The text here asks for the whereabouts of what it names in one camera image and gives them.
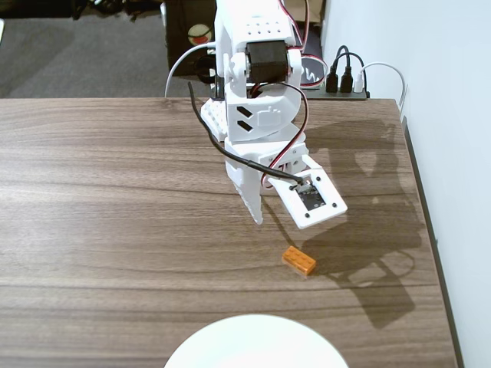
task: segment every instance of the black box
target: black box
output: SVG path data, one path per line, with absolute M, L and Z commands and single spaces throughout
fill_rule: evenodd
M 215 0 L 168 0 L 165 5 L 167 61 L 170 69 L 195 44 L 214 39 L 216 3 Z M 188 35 L 203 36 L 190 40 Z M 192 53 L 179 65 L 174 75 L 194 75 L 194 63 L 203 55 L 206 55 L 206 49 Z

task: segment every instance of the ventilation slot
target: ventilation slot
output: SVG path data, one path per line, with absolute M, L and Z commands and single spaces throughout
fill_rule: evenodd
M 237 107 L 237 111 L 239 111 L 242 115 L 244 115 L 248 119 L 252 116 L 252 113 L 249 110 L 247 110 L 245 107 L 239 106 Z
M 248 132 L 252 130 L 252 126 L 248 125 L 245 121 L 239 120 L 237 121 L 237 124 L 244 130 L 247 130 Z

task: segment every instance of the white cable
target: white cable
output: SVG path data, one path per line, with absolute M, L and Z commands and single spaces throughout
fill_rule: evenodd
M 167 82 L 166 82 L 166 90 L 165 90 L 163 96 L 167 97 L 167 91 L 169 90 L 169 86 L 170 86 L 170 78 L 172 78 L 174 71 L 176 71 L 177 67 L 179 66 L 181 61 L 183 61 L 186 58 L 186 56 L 188 56 L 189 54 L 192 54 L 194 51 L 199 50 L 201 48 L 214 48 L 215 46 L 216 46 L 215 42 L 208 42 L 207 44 L 198 44 L 194 48 L 190 48 L 188 51 L 186 51 L 184 54 L 182 54 L 181 57 L 179 59 L 177 59 L 177 61 L 174 63 L 174 65 L 172 66 L 172 68 L 169 71 L 169 76 L 167 77 Z
M 369 63 L 369 64 L 365 65 L 364 67 L 362 67 L 360 70 L 360 73 L 356 77 L 356 81 L 354 82 L 353 91 L 355 93 L 359 94 L 363 90 L 363 71 L 365 69 L 367 69 L 368 67 L 371 67 L 372 65 L 384 65 L 385 67 L 389 67 L 391 69 L 394 69 L 399 74 L 400 80 L 402 81 L 402 94 L 400 95 L 399 107 L 402 107 L 402 103 L 404 102 L 404 95 L 406 94 L 406 81 L 404 80 L 404 75 L 402 75 L 400 70 L 397 69 L 394 65 L 384 63 L 383 61 L 375 61 L 374 63 Z

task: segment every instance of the orange lego brick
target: orange lego brick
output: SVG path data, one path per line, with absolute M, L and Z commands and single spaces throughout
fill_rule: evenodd
M 295 247 L 290 247 L 283 253 L 283 262 L 292 266 L 304 276 L 307 276 L 315 268 L 315 259 L 308 257 L 305 253 Z

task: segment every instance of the white wall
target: white wall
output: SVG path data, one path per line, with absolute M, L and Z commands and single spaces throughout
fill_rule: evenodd
M 346 44 L 407 79 L 403 112 L 464 363 L 491 366 L 491 2 L 328 0 L 325 23 L 329 64 Z M 367 82 L 373 98 L 398 100 L 392 70 L 371 67 Z

